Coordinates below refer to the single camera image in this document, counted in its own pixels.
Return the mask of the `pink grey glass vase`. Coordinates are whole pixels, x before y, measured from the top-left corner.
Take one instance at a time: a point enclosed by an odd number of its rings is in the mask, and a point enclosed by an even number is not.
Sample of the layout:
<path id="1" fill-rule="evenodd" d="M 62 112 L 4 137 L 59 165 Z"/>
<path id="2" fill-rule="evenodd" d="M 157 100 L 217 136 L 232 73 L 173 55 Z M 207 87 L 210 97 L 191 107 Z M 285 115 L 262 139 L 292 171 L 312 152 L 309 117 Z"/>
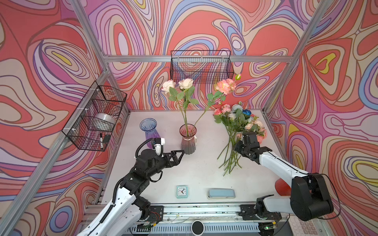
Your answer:
<path id="1" fill-rule="evenodd" d="M 181 149 L 187 155 L 193 154 L 196 151 L 197 128 L 192 124 L 184 124 L 180 127 L 179 132 L 182 136 Z"/>

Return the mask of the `pink carnation stem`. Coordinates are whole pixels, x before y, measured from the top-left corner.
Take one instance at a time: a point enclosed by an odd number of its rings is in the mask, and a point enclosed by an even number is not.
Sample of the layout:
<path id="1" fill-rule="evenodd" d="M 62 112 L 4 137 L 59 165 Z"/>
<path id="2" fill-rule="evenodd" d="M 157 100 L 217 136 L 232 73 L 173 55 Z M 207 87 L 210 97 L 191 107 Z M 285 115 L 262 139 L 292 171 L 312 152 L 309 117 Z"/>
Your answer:
<path id="1" fill-rule="evenodd" d="M 231 94 L 235 91 L 237 87 L 237 82 L 241 79 L 241 74 L 235 74 L 234 79 L 223 79 L 219 82 L 217 82 L 214 86 L 214 93 L 207 94 L 207 104 L 203 111 L 203 113 L 200 115 L 200 117 L 195 122 L 195 125 L 199 122 L 199 120 L 203 117 L 203 115 L 214 105 L 221 104 L 223 101 L 225 101 L 225 98 L 227 95 Z"/>

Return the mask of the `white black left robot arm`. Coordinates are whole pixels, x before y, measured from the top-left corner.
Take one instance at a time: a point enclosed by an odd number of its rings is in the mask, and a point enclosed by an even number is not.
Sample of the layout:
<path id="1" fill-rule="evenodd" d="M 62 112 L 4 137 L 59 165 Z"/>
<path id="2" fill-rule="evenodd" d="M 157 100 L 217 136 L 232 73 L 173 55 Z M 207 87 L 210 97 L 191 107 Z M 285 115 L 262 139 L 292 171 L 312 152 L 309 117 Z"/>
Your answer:
<path id="1" fill-rule="evenodd" d="M 134 223 L 149 217 L 151 203 L 141 193 L 154 182 L 152 176 L 162 177 L 162 170 L 179 165 L 185 154 L 184 150 L 164 152 L 164 144 L 164 138 L 150 138 L 138 146 L 135 165 L 117 181 L 111 201 L 80 236 L 121 236 Z"/>

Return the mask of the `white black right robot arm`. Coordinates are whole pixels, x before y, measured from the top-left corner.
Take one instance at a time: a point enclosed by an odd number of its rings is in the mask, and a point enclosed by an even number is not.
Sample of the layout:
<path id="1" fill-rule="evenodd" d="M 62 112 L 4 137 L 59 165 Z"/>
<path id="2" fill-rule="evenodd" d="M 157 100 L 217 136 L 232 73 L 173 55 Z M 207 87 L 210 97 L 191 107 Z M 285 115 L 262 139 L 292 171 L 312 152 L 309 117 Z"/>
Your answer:
<path id="1" fill-rule="evenodd" d="M 255 132 L 243 132 L 234 150 L 280 177 L 291 188 L 290 196 L 266 195 L 257 199 L 254 213 L 264 219 L 270 213 L 294 214 L 302 221 L 327 220 L 334 206 L 325 174 L 309 173 L 276 156 L 268 147 L 260 146 Z"/>

